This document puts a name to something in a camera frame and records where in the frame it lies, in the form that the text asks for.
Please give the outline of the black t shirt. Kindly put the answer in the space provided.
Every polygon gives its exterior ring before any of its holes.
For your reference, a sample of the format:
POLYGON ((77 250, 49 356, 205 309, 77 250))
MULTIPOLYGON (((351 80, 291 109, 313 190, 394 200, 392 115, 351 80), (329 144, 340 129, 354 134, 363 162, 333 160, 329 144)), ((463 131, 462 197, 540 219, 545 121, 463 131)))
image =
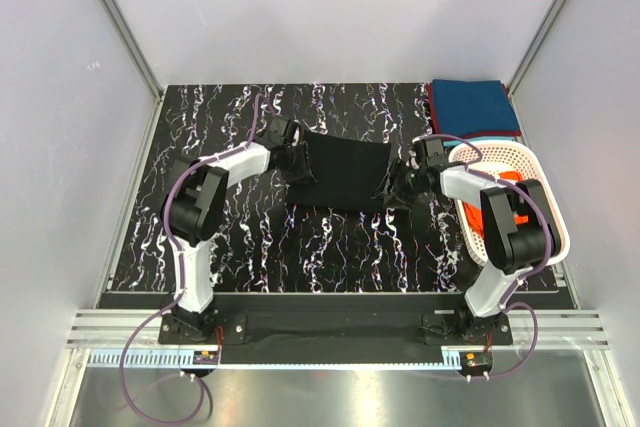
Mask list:
POLYGON ((377 193, 389 165, 391 146, 307 132, 311 173, 309 184, 291 183, 285 201, 306 207, 380 213, 384 200, 377 193))

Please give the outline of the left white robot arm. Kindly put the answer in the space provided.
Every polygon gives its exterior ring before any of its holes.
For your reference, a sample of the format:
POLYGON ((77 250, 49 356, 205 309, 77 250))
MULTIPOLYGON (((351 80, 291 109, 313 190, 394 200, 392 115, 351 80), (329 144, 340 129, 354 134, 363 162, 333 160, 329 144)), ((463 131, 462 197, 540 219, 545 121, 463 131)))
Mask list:
POLYGON ((308 184, 312 173, 305 129, 275 116, 261 132, 226 151, 181 159, 171 171, 160 216, 174 260, 173 300, 161 309, 163 330, 196 343, 220 332, 211 285, 211 244, 218 231, 229 188, 271 170, 288 183, 308 184))

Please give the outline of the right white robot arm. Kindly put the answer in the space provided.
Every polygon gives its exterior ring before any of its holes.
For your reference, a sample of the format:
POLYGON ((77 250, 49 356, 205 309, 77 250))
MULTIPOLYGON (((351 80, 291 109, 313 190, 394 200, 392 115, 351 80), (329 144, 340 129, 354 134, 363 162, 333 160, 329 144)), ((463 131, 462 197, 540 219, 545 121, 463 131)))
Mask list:
POLYGON ((483 244, 480 274, 454 313, 428 333, 442 339, 482 343, 501 328, 507 304, 526 280, 563 260, 570 239, 540 162, 528 147, 510 140, 458 139, 447 151, 447 134, 416 138, 408 160, 393 160, 377 189, 389 208, 410 209, 426 193, 445 196, 459 208, 472 206, 481 234, 462 223, 471 254, 483 244))

